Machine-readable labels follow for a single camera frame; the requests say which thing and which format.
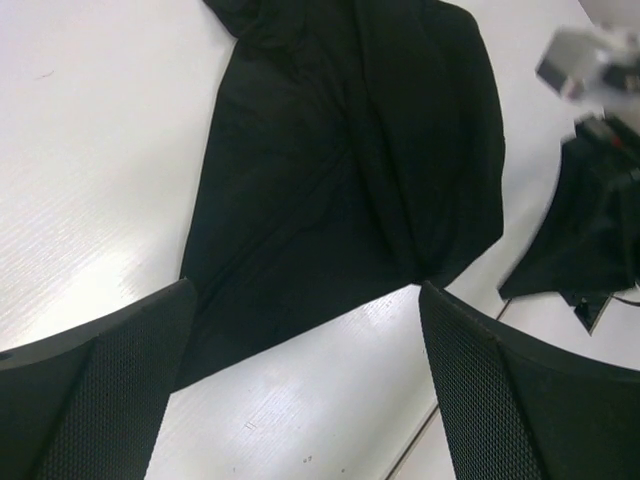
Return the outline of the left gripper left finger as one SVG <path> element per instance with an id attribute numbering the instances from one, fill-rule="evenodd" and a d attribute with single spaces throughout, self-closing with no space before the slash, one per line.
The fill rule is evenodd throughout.
<path id="1" fill-rule="evenodd" d="M 183 279 L 2 352 L 2 478 L 144 478 L 195 306 Z"/>

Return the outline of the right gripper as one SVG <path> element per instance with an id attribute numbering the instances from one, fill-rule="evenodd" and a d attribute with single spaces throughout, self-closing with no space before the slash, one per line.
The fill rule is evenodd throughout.
<path id="1" fill-rule="evenodd" d="M 572 139 L 572 189 L 577 195 L 638 195 L 639 136 L 617 118 L 580 120 Z"/>

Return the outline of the black t shirt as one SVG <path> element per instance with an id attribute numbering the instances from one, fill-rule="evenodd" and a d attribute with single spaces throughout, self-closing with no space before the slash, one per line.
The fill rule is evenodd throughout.
<path id="1" fill-rule="evenodd" d="M 475 18 L 444 1 L 212 1 L 235 38 L 181 274 L 184 389 L 503 234 L 503 118 Z"/>

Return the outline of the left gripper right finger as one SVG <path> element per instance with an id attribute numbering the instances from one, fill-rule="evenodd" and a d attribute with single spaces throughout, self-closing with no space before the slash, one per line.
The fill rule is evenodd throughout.
<path id="1" fill-rule="evenodd" d="M 419 311 L 457 478 L 638 478 L 638 371 L 555 347 L 429 282 Z"/>

